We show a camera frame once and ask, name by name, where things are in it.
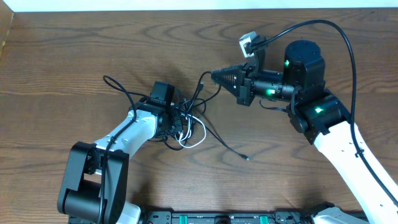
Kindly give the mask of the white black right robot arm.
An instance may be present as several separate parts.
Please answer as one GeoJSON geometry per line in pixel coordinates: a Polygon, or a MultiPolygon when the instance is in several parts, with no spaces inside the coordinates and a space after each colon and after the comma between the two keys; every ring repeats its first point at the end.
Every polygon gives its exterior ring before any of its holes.
{"type": "Polygon", "coordinates": [[[265,53],[247,54],[248,62],[213,70],[212,80],[238,104],[255,97],[286,101],[290,123],[337,170],[369,223],[397,223],[397,184],[368,148],[344,104],[325,88],[325,61],[319,46],[297,40],[286,47],[284,71],[264,70],[265,53]]]}

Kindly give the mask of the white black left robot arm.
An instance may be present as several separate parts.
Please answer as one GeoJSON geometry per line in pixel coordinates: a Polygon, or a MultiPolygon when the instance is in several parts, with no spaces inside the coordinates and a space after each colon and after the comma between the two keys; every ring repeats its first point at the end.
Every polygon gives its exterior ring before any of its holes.
{"type": "Polygon", "coordinates": [[[182,130],[172,104],[174,92],[174,86],[155,82],[150,95],[132,105],[109,134],[72,146],[57,201],[59,213],[72,223],[138,223],[141,208],[126,201],[129,161],[148,140],[182,130]]]}

